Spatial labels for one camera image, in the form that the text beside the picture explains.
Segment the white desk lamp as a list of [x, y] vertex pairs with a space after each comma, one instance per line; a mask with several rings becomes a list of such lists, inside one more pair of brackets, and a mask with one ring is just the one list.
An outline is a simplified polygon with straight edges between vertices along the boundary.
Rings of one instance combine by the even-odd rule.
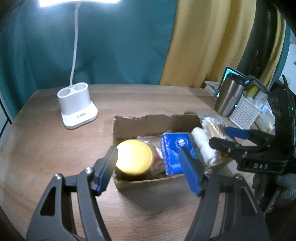
[[98, 109], [90, 98], [89, 86], [85, 82], [74, 83], [74, 73], [77, 61], [78, 34], [79, 34], [79, 9], [85, 1], [38, 1], [41, 8], [62, 4], [74, 4], [74, 50], [69, 85], [57, 93], [61, 118], [65, 128], [73, 130], [98, 117]]

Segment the pink snack plastic bag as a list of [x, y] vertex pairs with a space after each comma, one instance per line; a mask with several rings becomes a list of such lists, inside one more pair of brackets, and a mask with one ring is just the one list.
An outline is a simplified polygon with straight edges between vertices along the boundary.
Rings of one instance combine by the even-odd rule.
[[165, 171], [163, 154], [161, 150], [161, 136], [147, 136], [147, 137], [137, 137], [137, 140], [146, 143], [153, 154], [152, 166], [149, 169], [149, 175], [151, 177], [156, 177], [157, 175]]

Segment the yellow curtain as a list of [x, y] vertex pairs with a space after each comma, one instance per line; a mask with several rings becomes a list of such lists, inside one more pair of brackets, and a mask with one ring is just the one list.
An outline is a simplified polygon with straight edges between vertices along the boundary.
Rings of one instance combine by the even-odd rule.
[[270, 87], [288, 32], [271, 1], [178, 1], [160, 84], [199, 88], [231, 67]]

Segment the yellow green sponge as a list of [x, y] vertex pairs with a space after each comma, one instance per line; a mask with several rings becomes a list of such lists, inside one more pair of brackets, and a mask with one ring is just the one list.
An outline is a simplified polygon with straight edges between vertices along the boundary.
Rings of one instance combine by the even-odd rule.
[[259, 91], [260, 89], [256, 85], [252, 85], [247, 88], [247, 97], [254, 99]]

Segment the cotton swabs plastic bag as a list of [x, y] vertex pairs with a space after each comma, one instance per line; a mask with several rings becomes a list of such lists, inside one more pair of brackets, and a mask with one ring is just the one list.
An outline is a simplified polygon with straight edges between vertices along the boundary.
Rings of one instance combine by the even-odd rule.
[[221, 117], [200, 115], [199, 119], [201, 121], [202, 128], [210, 137], [234, 141], [233, 138], [227, 135], [227, 124]]

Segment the stainless steel tumbler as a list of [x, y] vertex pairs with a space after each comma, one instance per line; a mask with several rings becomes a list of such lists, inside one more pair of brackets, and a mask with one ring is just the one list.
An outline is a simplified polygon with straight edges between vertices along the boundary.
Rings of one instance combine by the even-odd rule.
[[215, 104], [215, 111], [221, 116], [229, 116], [245, 90], [242, 76], [229, 73], [221, 85]]

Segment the teal curtain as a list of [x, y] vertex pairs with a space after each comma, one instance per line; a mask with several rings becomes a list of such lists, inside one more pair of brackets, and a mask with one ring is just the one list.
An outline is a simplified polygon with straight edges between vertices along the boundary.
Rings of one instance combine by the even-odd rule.
[[88, 84], [157, 85], [176, 1], [47, 8], [17, 1], [1, 20], [1, 93], [15, 117], [39, 89]]

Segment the yellow lid jar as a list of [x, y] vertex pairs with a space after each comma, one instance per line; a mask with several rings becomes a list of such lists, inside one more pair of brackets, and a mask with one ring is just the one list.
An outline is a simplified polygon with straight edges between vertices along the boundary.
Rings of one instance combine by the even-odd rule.
[[116, 178], [121, 181], [145, 180], [154, 161], [148, 144], [136, 140], [125, 140], [117, 145]]

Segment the blue tissue pack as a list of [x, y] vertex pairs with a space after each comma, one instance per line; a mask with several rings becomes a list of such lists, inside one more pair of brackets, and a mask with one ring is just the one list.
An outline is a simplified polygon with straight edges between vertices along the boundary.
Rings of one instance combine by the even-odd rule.
[[181, 147], [186, 147], [194, 159], [196, 144], [190, 133], [163, 133], [161, 136], [161, 151], [165, 173], [167, 176], [182, 174], [178, 152]]

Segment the white perforated plastic basket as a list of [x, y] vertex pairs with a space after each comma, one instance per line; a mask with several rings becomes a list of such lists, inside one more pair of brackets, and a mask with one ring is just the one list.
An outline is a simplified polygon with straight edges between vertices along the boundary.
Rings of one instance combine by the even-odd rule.
[[240, 129], [248, 130], [259, 114], [260, 110], [242, 95], [229, 120]]

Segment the brown cardboard box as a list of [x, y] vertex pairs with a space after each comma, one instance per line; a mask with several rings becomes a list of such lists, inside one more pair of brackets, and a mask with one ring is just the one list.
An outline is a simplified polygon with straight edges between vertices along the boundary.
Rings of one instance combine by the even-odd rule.
[[[150, 114], [138, 118], [116, 115], [113, 117], [113, 144], [118, 145], [124, 140], [137, 137], [160, 137], [165, 132], [189, 133], [193, 128], [201, 127], [202, 118], [206, 116], [197, 113]], [[114, 171], [112, 176], [118, 190], [175, 183], [185, 178], [184, 174], [173, 176], [147, 174], [145, 178], [125, 178], [118, 171]]]

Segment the white socks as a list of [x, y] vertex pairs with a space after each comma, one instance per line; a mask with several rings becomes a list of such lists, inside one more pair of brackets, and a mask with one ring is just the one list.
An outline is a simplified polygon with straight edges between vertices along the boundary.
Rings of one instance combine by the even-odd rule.
[[210, 136], [202, 128], [194, 128], [191, 132], [191, 135], [200, 151], [206, 167], [222, 162], [221, 154], [217, 150], [210, 147]]

